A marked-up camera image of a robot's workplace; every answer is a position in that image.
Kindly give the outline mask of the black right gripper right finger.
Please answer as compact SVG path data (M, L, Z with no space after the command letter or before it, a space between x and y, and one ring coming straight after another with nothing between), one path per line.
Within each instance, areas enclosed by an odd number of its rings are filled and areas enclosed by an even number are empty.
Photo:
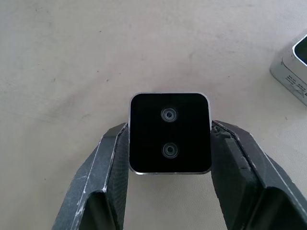
M304 230L307 201L285 170L238 126L213 121L211 175L229 230Z

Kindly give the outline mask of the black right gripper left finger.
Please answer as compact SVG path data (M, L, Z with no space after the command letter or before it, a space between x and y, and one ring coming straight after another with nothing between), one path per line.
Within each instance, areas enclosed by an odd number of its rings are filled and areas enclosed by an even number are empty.
M79 167L54 230L121 230L129 176L128 125L109 129Z

